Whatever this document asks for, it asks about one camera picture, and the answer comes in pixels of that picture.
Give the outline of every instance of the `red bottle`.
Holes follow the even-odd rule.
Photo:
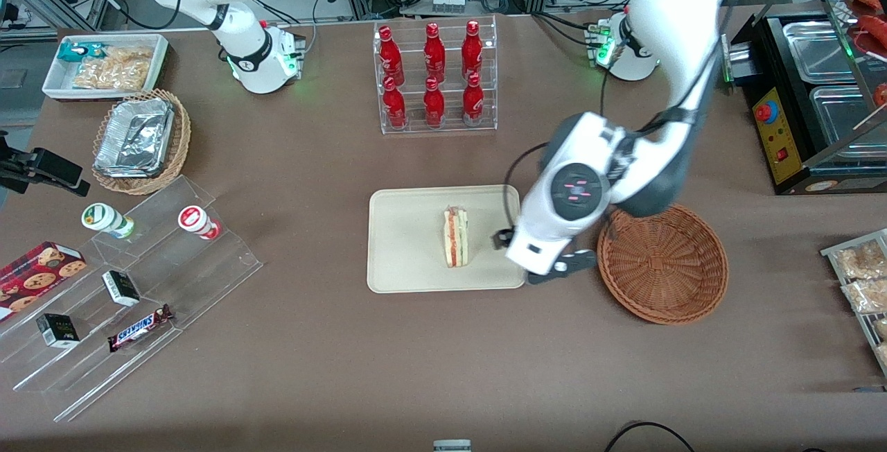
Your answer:
[[[395,85],[391,76],[385,76],[383,79],[383,103],[385,104],[385,115],[389,118],[389,124],[394,130],[402,130],[406,128],[406,105],[403,104],[403,95]]]
[[[381,26],[379,38],[383,41],[379,48],[379,58],[383,61],[385,75],[393,77],[396,86],[403,85],[403,61],[400,58],[400,49],[391,39],[391,28]]]
[[[444,126],[444,95],[437,89],[437,78],[428,76],[425,79],[425,123],[432,130],[440,130]]]
[[[476,20],[469,20],[465,25],[465,41],[462,42],[462,79],[468,80],[472,71],[481,72],[481,25]]]
[[[484,113],[484,90],[481,89],[481,75],[477,71],[468,74],[468,86],[462,93],[462,120],[467,126],[480,126]]]
[[[425,69],[440,85],[446,79],[446,49],[440,38],[440,28],[434,22],[428,24],[425,36]]]

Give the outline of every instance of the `packaged bread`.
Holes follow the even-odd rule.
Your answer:
[[[145,86],[153,49],[144,46],[107,46],[104,57],[84,57],[73,86],[138,92]]]
[[[875,322],[875,332],[881,339],[887,340],[887,319],[880,319]]]
[[[443,250],[448,268],[468,265],[468,212],[449,206],[443,212]]]
[[[881,363],[887,366],[887,342],[882,342],[875,347],[875,355],[877,355],[878,360],[880,360]]]
[[[836,251],[834,262],[848,279],[873,279],[887,275],[887,257],[874,239]]]
[[[842,290],[858,313],[887,312],[887,279],[862,279]]]

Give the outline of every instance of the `wicker basket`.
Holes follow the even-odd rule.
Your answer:
[[[688,324],[707,316],[728,282],[718,236],[678,205],[649,218],[616,211],[599,235],[598,262],[617,301],[658,324]]]
[[[169,135],[169,147],[167,148],[166,160],[164,161],[164,170],[153,178],[113,178],[105,177],[98,174],[95,168],[92,174],[98,180],[98,184],[105,189],[114,192],[124,192],[130,195],[146,195],[163,189],[175,180],[184,165],[184,158],[188,155],[188,142],[191,140],[191,120],[188,118],[188,111],[184,110],[181,102],[175,95],[165,92],[163,89],[154,89],[151,92],[139,93],[132,97],[124,98],[124,101],[146,101],[150,98],[163,98],[165,101],[172,103],[175,108],[175,119],[173,120],[173,129]],[[102,144],[102,137],[105,136],[105,128],[108,126],[108,120],[111,118],[111,111],[105,114],[105,120],[102,126],[98,128],[96,141],[92,144],[92,154],[98,155],[98,147]]]

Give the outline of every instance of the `white robotic arm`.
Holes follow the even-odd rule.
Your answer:
[[[269,93],[301,75],[304,42],[278,28],[263,28],[246,0],[155,0],[209,28],[228,53],[234,77],[248,91]]]
[[[722,1],[631,0],[631,32],[662,61],[671,83],[669,108],[639,132],[590,112],[565,120],[524,199],[508,245],[510,259],[548,275],[564,247],[611,203],[637,217],[671,205],[683,186],[717,74]],[[651,133],[656,140],[647,138]]]

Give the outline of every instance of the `brown tablecloth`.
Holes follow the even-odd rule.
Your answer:
[[[266,265],[73,423],[0,385],[0,449],[421,451],[465,437],[478,452],[602,450],[634,419],[699,450],[884,449],[887,395],[850,392],[884,379],[818,250],[885,227],[887,195],[774,196],[739,94],[714,98],[680,197],[730,259],[726,299],[702,322],[643,322],[596,271],[518,290],[373,294],[373,192],[501,183],[561,119],[597,110],[603,75],[536,20],[500,17],[495,135],[384,137],[371,28],[322,26],[304,79],[267,96],[231,78],[209,32],[167,34],[162,84],[193,121],[184,174]],[[660,72],[609,80],[607,115],[637,127],[666,98]],[[107,108],[48,99],[32,146],[90,165]],[[534,164],[516,172],[522,193]],[[43,240],[86,241],[78,218],[96,200],[125,211],[141,198],[97,184],[86,199],[46,186],[11,195],[0,263]],[[632,433],[617,450],[680,449]]]

